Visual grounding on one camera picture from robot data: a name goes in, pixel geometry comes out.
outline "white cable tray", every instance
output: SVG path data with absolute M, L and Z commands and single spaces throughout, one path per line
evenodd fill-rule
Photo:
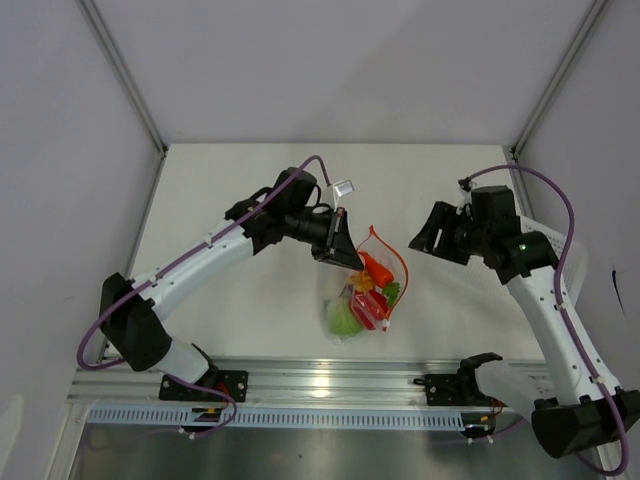
M 87 419 L 95 424 L 211 426 L 217 422 L 199 422 L 201 413 L 191 407 L 142 405 L 98 405 Z M 223 412 L 221 420 L 229 418 Z M 351 430 L 461 431 L 459 412 L 354 411 L 298 408 L 239 407 L 233 427 L 253 428 L 327 428 Z

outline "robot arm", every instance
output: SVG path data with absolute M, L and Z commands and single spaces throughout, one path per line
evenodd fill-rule
M 171 338 L 161 322 L 218 272 L 257 255 L 284 237 L 310 244 L 311 254 L 317 261 L 364 269 L 349 235 L 346 210 L 327 204 L 307 206 L 312 193 L 319 189 L 316 179 L 306 172 L 289 179 L 294 172 L 293 168 L 283 171 L 272 188 L 262 188 L 229 209 L 224 220 L 207 233 L 206 248 L 193 255 L 183 254 L 131 280 L 116 273 L 104 282 L 101 312 L 138 286 L 151 283 L 150 288 L 140 291 L 113 312 L 100 327 L 133 370 L 155 368 L 189 383 L 205 382 L 215 372 L 212 361 L 195 345 Z M 269 204 L 218 240 L 213 240 L 217 233 L 248 212 L 258 210 L 258 198 L 285 181 L 288 185 Z M 336 200 L 345 193 L 344 182 L 329 188 Z M 174 267 L 160 276 L 159 272 L 172 264 Z
M 495 354 L 461 362 L 460 378 L 476 399 L 493 397 L 532 423 L 540 444 L 561 457 L 617 439 L 617 430 L 601 386 L 614 399 L 628 430 L 640 416 L 640 393 L 625 392 L 598 355 L 563 291 L 556 304 L 553 279 L 558 258 L 546 236 L 522 233 L 513 192 L 507 187 L 471 190 L 471 202 L 461 210 L 437 202 L 427 223 L 409 247 L 466 265 L 481 256 L 522 308 L 551 372 L 552 391 L 511 368 Z M 564 309 L 584 347 L 597 365 L 592 378 L 564 323 Z

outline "plastic bag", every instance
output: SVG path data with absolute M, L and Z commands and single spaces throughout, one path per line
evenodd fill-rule
M 365 330 L 386 332 L 409 283 L 406 263 L 373 226 L 357 250 L 365 270 L 338 269 L 325 288 L 325 292 L 333 292 L 325 296 L 325 324 L 337 343 Z

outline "white wall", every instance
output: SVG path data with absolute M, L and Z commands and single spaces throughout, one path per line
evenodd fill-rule
M 0 65 L 0 405 L 26 401 L 3 478 L 35 479 L 157 158 L 73 1 L 2 2 Z
M 591 0 L 99 0 L 175 142 L 513 144 Z
M 603 358 L 632 389 L 640 388 L 640 4 L 611 3 L 522 161 L 556 179 L 574 203 L 577 236 L 592 258 L 578 310 Z M 538 218 L 564 231 L 560 202 L 527 183 Z M 632 432 L 640 465 L 640 425 Z

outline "white tabletop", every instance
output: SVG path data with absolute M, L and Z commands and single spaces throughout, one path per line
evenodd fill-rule
M 542 359 L 524 315 L 479 259 L 463 267 L 407 248 L 435 201 L 460 202 L 459 178 L 504 163 L 497 146 L 172 145 L 134 275 L 177 256 L 235 202 L 313 154 L 324 158 L 332 181 L 348 178 L 355 185 L 344 202 L 354 243 L 373 224 L 409 266 L 409 290 L 389 331 L 333 343 L 321 325 L 330 267 L 315 262 L 308 245 L 285 239 L 202 285 L 167 320 L 169 332 L 214 357 L 422 361 L 494 351 L 507 359 Z M 322 184 L 319 168 L 310 172 Z M 511 186 L 505 172 L 482 180 Z

